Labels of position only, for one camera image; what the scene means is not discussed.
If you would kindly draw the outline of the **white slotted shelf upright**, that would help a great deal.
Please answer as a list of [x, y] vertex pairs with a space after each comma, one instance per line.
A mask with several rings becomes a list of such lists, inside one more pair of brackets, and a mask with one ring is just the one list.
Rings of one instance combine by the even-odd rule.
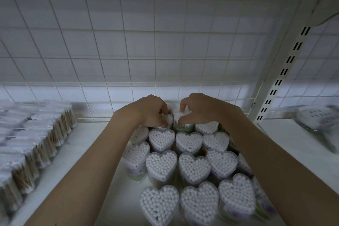
[[339, 14], [339, 0], [301, 0], [279, 43], [274, 45], [272, 61], [265, 65], [267, 73], [251, 106], [248, 118], [260, 124], [292, 69], [311, 28], [320, 26]]

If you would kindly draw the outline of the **small clear cotton swab box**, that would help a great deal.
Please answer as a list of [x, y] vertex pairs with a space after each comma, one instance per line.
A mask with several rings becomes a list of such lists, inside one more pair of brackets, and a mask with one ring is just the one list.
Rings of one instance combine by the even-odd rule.
[[167, 129], [172, 129], [173, 126], [173, 116], [171, 114], [164, 115], [162, 114], [161, 117], [167, 121]]

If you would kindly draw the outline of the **person's left forearm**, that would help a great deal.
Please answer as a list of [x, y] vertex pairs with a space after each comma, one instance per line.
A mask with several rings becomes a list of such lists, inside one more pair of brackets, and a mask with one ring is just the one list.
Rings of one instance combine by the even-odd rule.
[[140, 114], [115, 112], [102, 133], [24, 226], [95, 226], [116, 168]]

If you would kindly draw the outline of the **rows of bagged wooden swabs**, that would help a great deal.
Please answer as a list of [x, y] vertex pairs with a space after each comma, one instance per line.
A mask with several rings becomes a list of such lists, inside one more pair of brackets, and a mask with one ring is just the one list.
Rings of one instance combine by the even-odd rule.
[[0, 100], [0, 226], [8, 226], [77, 127], [72, 104]]

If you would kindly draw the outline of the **person's left hand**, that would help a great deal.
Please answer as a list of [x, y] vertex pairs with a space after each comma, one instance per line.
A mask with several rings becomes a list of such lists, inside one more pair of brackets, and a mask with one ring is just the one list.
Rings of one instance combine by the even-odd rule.
[[154, 127], [155, 123], [155, 95], [148, 95], [134, 101], [117, 110], [113, 116], [121, 121], [125, 121], [130, 125]]

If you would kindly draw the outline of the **group of heart-shaped swab boxes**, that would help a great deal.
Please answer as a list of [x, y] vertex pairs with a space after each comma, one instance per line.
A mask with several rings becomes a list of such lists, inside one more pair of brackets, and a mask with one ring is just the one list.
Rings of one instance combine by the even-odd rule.
[[140, 207], [152, 226], [170, 226], [179, 212], [188, 226], [267, 221], [277, 211], [228, 134], [218, 123], [194, 125], [193, 132], [139, 126], [122, 161], [126, 173], [151, 186]]

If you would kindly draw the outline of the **person's right forearm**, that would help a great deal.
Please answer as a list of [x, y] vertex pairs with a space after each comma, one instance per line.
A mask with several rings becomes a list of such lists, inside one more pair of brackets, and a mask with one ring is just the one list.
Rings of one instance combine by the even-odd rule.
[[220, 123], [287, 226], [339, 226], [339, 195], [259, 130], [239, 110]]

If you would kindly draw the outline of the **person's right hand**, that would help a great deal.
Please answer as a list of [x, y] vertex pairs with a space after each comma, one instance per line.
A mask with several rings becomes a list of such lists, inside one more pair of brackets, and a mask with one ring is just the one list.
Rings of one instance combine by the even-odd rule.
[[223, 124], [231, 115], [239, 111], [235, 105], [202, 93], [192, 93], [187, 98], [193, 98], [191, 106], [193, 124], [206, 124], [213, 121]]

